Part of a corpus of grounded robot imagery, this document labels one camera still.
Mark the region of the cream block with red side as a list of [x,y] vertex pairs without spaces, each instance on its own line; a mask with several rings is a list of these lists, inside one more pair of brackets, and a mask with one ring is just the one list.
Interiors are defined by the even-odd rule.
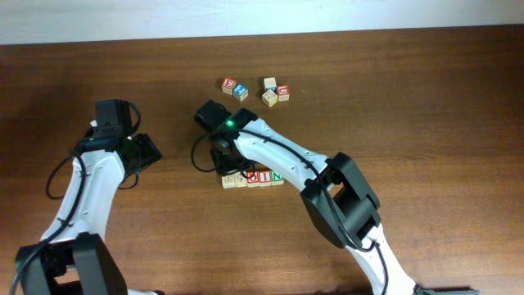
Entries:
[[226,175],[221,177],[223,188],[235,188],[236,180],[234,175]]

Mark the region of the cream block with blue side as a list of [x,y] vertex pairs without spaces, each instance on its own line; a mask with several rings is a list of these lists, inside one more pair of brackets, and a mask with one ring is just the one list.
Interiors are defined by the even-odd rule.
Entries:
[[235,174],[235,185],[237,188],[242,188],[247,186],[247,180],[240,173]]

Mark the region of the red letter O block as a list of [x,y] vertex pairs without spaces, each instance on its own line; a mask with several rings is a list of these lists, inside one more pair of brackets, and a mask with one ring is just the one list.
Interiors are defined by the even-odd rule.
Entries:
[[259,187],[260,186],[260,181],[259,181],[259,174],[257,171],[250,171],[250,172],[247,172],[246,173],[246,182],[247,182],[247,186],[249,188],[253,188],[253,187]]

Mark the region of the red number 1 block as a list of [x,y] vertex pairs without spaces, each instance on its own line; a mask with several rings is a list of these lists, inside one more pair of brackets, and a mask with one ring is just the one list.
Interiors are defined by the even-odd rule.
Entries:
[[270,170],[261,170],[258,172],[259,186],[271,186],[272,185],[272,173]]

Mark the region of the green letter N block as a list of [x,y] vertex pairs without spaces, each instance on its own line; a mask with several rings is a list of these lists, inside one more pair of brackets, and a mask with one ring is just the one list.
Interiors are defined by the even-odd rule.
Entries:
[[272,185],[281,185],[284,183],[284,178],[274,170],[271,171],[271,177],[272,177],[271,179]]

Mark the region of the blue number 2 block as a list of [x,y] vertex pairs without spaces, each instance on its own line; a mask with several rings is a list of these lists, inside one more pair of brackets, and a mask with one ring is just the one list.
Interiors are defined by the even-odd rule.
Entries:
[[237,84],[234,88],[233,88],[233,96],[239,101],[239,102],[242,102],[244,101],[249,95],[249,92],[248,92],[248,89],[245,85],[243,84]]

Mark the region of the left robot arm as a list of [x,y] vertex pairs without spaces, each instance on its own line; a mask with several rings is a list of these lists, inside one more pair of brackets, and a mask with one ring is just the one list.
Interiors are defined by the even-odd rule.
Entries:
[[97,102],[96,119],[70,150],[70,183],[51,225],[16,255],[10,292],[25,294],[132,294],[105,245],[115,194],[130,176],[160,160],[139,110],[124,100]]

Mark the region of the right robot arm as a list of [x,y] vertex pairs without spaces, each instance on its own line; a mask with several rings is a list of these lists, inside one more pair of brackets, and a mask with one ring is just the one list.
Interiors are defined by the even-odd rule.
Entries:
[[206,131],[211,170],[247,177],[258,164],[276,172],[300,192],[317,231],[355,258],[376,294],[419,294],[386,241],[380,201],[354,160],[312,152],[283,137],[252,111],[231,113],[212,100],[195,114]]

